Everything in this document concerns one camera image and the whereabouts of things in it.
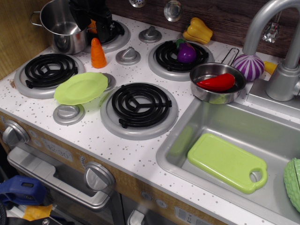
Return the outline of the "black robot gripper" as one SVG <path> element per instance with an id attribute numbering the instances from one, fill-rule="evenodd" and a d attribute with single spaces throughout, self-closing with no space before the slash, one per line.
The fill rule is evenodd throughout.
<path id="1" fill-rule="evenodd" d="M 97 30 L 112 27 L 112 13 L 105 0 L 70 0 L 71 14 L 80 30 L 87 28 L 91 20 L 96 22 Z"/>

